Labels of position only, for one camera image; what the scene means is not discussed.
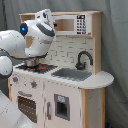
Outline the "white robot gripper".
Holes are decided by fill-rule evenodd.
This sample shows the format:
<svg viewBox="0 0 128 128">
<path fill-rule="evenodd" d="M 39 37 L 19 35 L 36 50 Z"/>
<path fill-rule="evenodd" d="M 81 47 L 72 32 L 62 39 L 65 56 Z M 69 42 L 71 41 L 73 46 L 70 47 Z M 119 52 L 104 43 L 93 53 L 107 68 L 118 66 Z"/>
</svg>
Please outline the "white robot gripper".
<svg viewBox="0 0 128 128">
<path fill-rule="evenodd" d="M 36 19 L 40 19 L 45 23 L 49 24 L 51 27 L 56 28 L 57 24 L 55 23 L 54 18 L 52 17 L 50 9 L 44 9 L 35 14 Z"/>
</svg>

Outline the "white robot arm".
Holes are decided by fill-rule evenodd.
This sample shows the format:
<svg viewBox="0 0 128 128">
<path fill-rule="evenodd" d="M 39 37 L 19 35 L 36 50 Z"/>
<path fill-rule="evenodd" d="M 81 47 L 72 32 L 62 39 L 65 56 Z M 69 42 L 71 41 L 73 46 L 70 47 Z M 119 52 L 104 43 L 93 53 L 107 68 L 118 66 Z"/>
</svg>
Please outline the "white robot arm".
<svg viewBox="0 0 128 128">
<path fill-rule="evenodd" d="M 20 31 L 0 31 L 0 81 L 13 73 L 11 57 L 22 60 L 45 57 L 54 37 L 50 9 L 37 12 L 34 20 L 24 21 Z M 32 121 L 1 90 L 0 128 L 35 128 Z"/>
</svg>

